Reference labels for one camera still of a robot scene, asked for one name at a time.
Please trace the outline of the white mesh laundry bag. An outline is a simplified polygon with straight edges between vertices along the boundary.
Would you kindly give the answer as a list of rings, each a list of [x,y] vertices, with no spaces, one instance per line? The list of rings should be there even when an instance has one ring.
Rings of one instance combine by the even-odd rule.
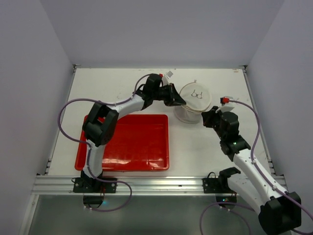
[[[179,95],[186,104],[174,109],[175,117],[184,123],[196,124],[201,120],[202,112],[206,112],[212,102],[212,94],[209,88],[194,80],[182,87]]]

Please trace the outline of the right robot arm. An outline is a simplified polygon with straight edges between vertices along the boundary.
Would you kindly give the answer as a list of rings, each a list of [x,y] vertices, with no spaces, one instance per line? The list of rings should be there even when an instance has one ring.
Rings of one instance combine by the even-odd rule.
[[[240,194],[257,213],[259,223],[268,235],[279,235],[299,227],[302,223],[299,195],[287,192],[260,164],[250,145],[239,134],[238,116],[217,106],[201,116],[203,125],[218,135],[222,152],[235,164],[235,167],[220,171],[219,189]]]

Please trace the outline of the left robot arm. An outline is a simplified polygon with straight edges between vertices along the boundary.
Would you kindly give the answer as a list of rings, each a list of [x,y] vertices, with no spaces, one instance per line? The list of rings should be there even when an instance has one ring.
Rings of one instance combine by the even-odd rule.
[[[148,108],[154,101],[162,101],[168,107],[186,105],[175,85],[164,82],[163,76],[155,73],[142,76],[136,82],[131,97],[124,101],[112,104],[94,102],[83,124],[87,153],[82,177],[87,177],[84,186],[90,192],[99,191],[102,182],[107,181],[102,178],[102,159],[106,145],[113,138],[118,120]]]

